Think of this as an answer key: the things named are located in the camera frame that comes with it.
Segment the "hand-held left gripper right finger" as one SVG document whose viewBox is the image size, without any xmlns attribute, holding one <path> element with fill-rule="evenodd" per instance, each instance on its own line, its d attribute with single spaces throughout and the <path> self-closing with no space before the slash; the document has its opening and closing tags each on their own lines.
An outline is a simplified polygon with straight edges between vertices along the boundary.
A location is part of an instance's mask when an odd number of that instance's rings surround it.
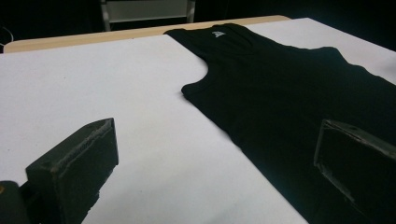
<svg viewBox="0 0 396 224">
<path fill-rule="evenodd" d="M 314 165 L 373 224 L 396 224 L 396 147 L 350 124 L 321 123 Z"/>
</svg>

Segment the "grey metal desk frame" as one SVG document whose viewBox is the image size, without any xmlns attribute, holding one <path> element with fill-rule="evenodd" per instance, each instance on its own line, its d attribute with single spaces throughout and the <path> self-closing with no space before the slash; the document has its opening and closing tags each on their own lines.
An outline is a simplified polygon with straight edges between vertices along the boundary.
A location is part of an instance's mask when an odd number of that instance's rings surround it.
<svg viewBox="0 0 396 224">
<path fill-rule="evenodd" d="M 105 30 L 112 23 L 185 18 L 193 22 L 196 0 L 100 0 Z"/>
</svg>

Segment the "black tank top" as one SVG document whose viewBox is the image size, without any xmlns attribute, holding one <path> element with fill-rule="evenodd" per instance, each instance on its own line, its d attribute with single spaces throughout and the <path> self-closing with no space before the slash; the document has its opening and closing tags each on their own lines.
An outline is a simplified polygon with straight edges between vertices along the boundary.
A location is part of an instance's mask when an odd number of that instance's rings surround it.
<svg viewBox="0 0 396 224">
<path fill-rule="evenodd" d="M 396 85 L 335 48 L 284 46 L 237 24 L 169 31 L 208 66 L 184 97 L 226 132 L 309 224 L 373 224 L 314 165 L 323 120 L 396 147 Z"/>
</svg>

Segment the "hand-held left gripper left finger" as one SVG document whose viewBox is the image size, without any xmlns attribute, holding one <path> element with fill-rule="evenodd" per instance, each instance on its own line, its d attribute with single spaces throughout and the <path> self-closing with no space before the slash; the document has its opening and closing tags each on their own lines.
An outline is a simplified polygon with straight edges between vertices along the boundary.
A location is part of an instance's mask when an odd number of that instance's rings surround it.
<svg viewBox="0 0 396 224">
<path fill-rule="evenodd" d="M 89 123 L 26 168 L 38 224 L 81 224 L 119 164 L 113 118 Z"/>
</svg>

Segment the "white table board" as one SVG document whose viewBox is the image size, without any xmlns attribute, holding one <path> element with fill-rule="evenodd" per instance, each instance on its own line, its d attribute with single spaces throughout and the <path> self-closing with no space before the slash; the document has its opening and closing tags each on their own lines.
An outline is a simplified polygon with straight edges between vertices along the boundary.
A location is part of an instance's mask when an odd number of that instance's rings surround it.
<svg viewBox="0 0 396 224">
<path fill-rule="evenodd" d="M 244 27 L 284 46 L 335 48 L 396 85 L 396 52 L 317 21 Z M 184 97 L 208 66 L 168 33 L 0 55 L 0 224 L 38 224 L 26 168 L 110 118 L 119 164 L 81 224 L 309 224 Z"/>
</svg>

